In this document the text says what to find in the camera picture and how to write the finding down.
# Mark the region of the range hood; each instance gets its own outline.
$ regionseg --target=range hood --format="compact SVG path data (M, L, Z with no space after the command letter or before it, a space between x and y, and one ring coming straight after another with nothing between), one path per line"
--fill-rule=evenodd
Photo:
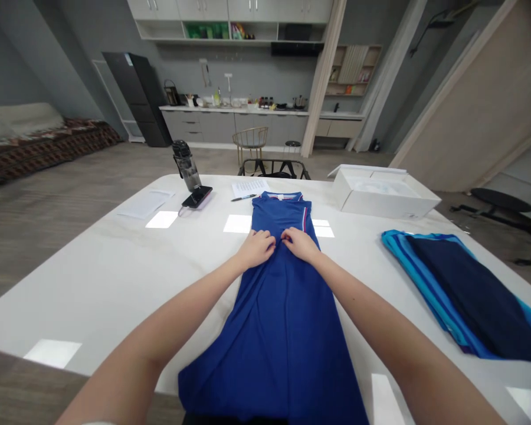
M317 57L324 47L325 44L321 42L305 43L299 41L272 41L271 55Z

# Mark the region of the wall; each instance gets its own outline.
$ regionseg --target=wall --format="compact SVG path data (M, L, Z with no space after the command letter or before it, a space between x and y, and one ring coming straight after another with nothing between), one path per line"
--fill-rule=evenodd
M507 193L531 204L531 147L484 187ZM531 212L525 215L531 218Z
M273 96L290 102L309 97L316 58L272 57L269 47L200 47L155 44L140 39L126 0L58 0L89 59L103 60L102 51L128 51L148 58L161 85L171 79L180 93L210 96L218 86L228 91L224 73L232 73L232 96ZM204 87L199 58L208 60L211 87Z
M415 35L413 36L413 40L411 41L411 46L415 46L433 15L452 6L453 0L429 0L425 6L419 25L417 26L417 30L415 31ZM382 143L382 139L397 117L401 106L405 103L411 89L417 81L417 78L428 65L433 52L440 44L443 37L447 37L449 33L456 32L456 30L457 28L454 25L446 29L428 30L415 55L410 57L409 51L407 51L405 59L401 64L401 68L399 68L397 77L383 107L373 138L377 138L380 143Z
M394 153L476 32L484 29L499 6L478 6L459 18L433 52L389 130L382 151Z
M106 89L94 69L92 62L88 60L81 45L71 31L61 9L50 0L34 0L34 3L57 39L57 42L61 45L82 84L86 87L89 95L102 112L103 119L111 124L122 136L126 136L126 129L120 121L114 104L106 93Z
M487 39L490 21L391 163L430 189L472 188L531 137L531 0L512 5L500 7L500 16L510 9L505 19Z
M102 119L103 115L63 48L32 1L0 1L0 29L51 93L61 114Z
M346 3L338 44L380 44L382 46L379 65L372 81L375 81L382 71L382 60L394 39L408 3L408 0L371 0L369 2L348 0ZM372 89L373 85L370 84L368 91ZM339 111L358 112L365 98L366 96L357 98L328 96L324 99L323 110L332 111L338 102Z
M0 30L0 106L33 102L53 100Z

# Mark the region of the pen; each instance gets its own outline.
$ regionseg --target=pen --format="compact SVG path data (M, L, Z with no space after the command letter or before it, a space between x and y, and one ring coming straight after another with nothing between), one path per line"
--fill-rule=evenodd
M243 199L248 199L248 198L253 198L254 196L257 196L257 195L246 195L246 196L241 197L241 198L233 199L231 202L234 202L234 201L241 201L241 200L243 200Z

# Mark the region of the gray wall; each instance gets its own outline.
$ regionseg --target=gray wall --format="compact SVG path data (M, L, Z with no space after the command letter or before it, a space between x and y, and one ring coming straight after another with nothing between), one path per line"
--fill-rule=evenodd
M455 31L445 35L383 137L384 152L393 153L398 149L474 33L484 29L498 8L499 6L476 7L467 19L460 19L453 25Z
M218 86L228 91L225 73L232 73L232 96L273 96L290 102L309 97L316 58L272 57L269 47L200 47L155 44L140 39L126 0L58 0L89 59L103 60L102 51L127 51L148 58L161 85L171 79L180 93L210 96ZM208 60L212 81L204 87L199 58Z
M346 3L338 44L382 46L382 54L372 81L375 81L382 71L382 60L394 39L408 3L408 0L348 0ZM370 84L368 91L372 89L373 85ZM327 96L323 102L323 110L332 111L338 102L339 111L358 112L365 97Z
M0 30L0 106L53 100Z
M417 26L417 30L411 41L411 47L417 43L431 17L452 7L453 3L453 0L429 0L427 2L419 26ZM389 92L389 96L383 106L382 114L373 136L374 138L377 138L380 143L385 143L385 135L397 117L401 106L406 101L407 96L419 78L419 75L421 75L421 73L427 68L428 63L437 46L441 43L441 40L444 37L447 37L449 33L456 32L456 30L455 25L446 29L428 30L419 45L417 53L415 53L412 58L409 57L409 51L407 51L391 91Z
M102 112L104 120L112 125L122 136L127 136L126 129L122 121L120 121L118 112L110 100L108 93L106 93L106 89L96 69L85 55L83 48L72 32L61 9L59 9L56 3L50 0L34 0L34 3L40 10L41 16L45 19L57 42L61 45L82 83L87 88L89 95Z
M34 2L0 1L0 28L69 117L102 119L87 87L67 58Z

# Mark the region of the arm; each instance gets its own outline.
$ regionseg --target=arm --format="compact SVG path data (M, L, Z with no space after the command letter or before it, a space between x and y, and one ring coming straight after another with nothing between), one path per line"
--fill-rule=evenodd
M472 382L413 323L321 253L309 235L292 227L281 238L329 285L394 376L417 424L504 424Z
M163 368L230 284L273 254L275 241L268 231L250 232L236 255L140 323L99 366L57 424L144 423Z

